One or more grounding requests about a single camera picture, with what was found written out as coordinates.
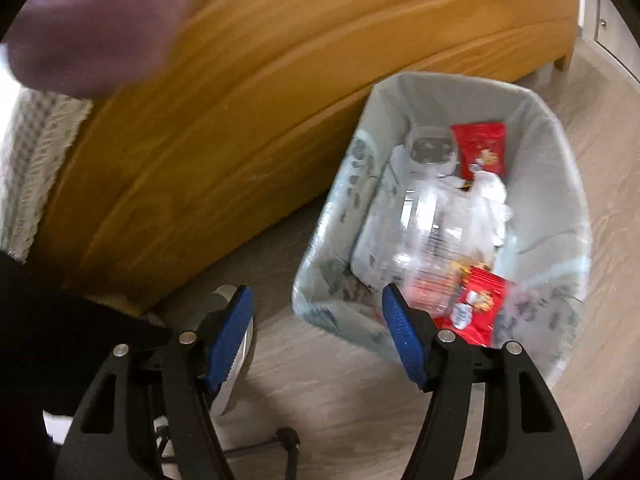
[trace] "wooden bed frame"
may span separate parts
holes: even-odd
[[[578,0],[199,0],[164,73],[100,102],[28,265],[142,313],[326,190],[373,83],[571,59]]]

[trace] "silver bolt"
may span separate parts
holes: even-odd
[[[129,346],[125,344],[117,345],[116,348],[113,349],[113,355],[116,357],[124,357],[129,353]]]
[[[456,334],[451,330],[440,330],[438,332],[438,339],[440,339],[440,341],[442,341],[443,343],[453,343],[455,338]]]
[[[193,330],[187,330],[187,332],[182,332],[178,341],[183,345],[190,345],[191,343],[195,343],[198,335]]]
[[[507,352],[513,355],[518,355],[522,353],[522,346],[520,343],[516,343],[515,341],[509,341],[507,343]]]

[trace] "purple cloth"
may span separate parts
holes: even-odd
[[[165,63],[190,0],[28,0],[4,37],[23,85],[103,96]]]

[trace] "trash bin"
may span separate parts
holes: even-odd
[[[513,209],[494,272],[514,282],[494,345],[521,342],[548,384],[564,370],[587,294],[591,229],[574,156],[558,118],[528,89],[494,80],[399,73],[372,88],[292,292],[297,316],[397,359],[376,297],[350,257],[392,149],[414,126],[501,121]]]

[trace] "red candy packet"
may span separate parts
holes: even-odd
[[[491,346],[494,321],[506,297],[508,282],[488,270],[473,267],[450,315],[433,320],[439,329],[453,330],[466,342]]]
[[[456,124],[451,129],[460,146],[460,177],[473,180],[476,171],[504,177],[503,123]]]

